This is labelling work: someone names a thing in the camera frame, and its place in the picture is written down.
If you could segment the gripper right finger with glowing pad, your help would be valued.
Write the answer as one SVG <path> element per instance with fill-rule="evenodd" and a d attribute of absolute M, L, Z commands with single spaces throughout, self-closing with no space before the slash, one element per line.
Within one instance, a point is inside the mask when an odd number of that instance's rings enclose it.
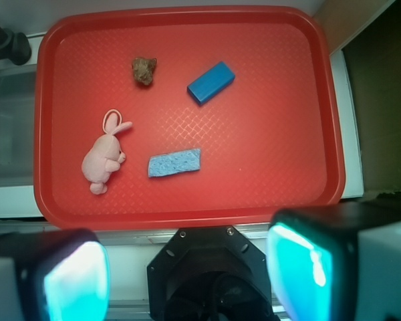
<path fill-rule="evenodd" d="M 401 320 L 400 202 L 281 209 L 266 259 L 292 320 Z"/>

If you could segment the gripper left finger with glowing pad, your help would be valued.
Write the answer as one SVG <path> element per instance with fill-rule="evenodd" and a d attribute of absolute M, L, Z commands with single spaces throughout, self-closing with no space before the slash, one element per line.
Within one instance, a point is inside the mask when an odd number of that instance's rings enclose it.
<path fill-rule="evenodd" d="M 106 248 L 88 229 L 0 234 L 0 320 L 104 320 Z"/>

